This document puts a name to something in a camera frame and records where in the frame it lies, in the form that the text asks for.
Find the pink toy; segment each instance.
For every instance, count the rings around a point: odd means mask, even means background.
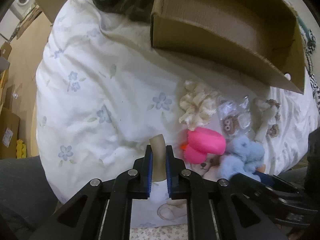
[[[194,131],[188,131],[188,144],[182,149],[186,161],[200,164],[205,162],[208,153],[222,155],[226,149],[226,140],[216,131],[197,127]]]

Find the yellow toy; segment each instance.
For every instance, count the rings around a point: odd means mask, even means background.
[[[23,143],[21,139],[17,140],[17,154],[16,158],[21,159],[21,158],[26,158],[27,157],[27,147]]]

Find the light blue plush toy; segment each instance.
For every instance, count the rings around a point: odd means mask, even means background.
[[[253,173],[263,165],[264,148],[262,144],[250,141],[247,136],[236,137],[227,143],[226,153],[221,156],[219,177],[230,179],[237,173],[260,181]]]

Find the metal rivet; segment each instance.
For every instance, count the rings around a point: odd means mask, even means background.
[[[98,186],[100,184],[100,180],[98,180],[98,179],[92,179],[91,181],[90,181],[90,185],[91,186]]]
[[[229,185],[229,181],[227,179],[219,179],[218,183],[224,187]]]
[[[128,170],[128,174],[130,176],[136,176],[138,174],[138,171],[135,169],[131,169],[131,170]]]
[[[181,174],[182,174],[183,176],[189,176],[189,175],[191,174],[191,171],[188,170],[188,169],[185,169],[185,170],[182,170],[182,171],[181,171]]]
[[[286,201],[285,199],[283,199],[283,198],[278,198],[278,200],[279,200],[280,202],[284,203],[284,204],[287,203],[287,201]]]

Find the plastic bag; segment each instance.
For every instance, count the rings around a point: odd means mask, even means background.
[[[252,118],[249,98],[245,97],[240,104],[219,98],[218,114],[222,131],[226,138],[243,135],[251,130]]]

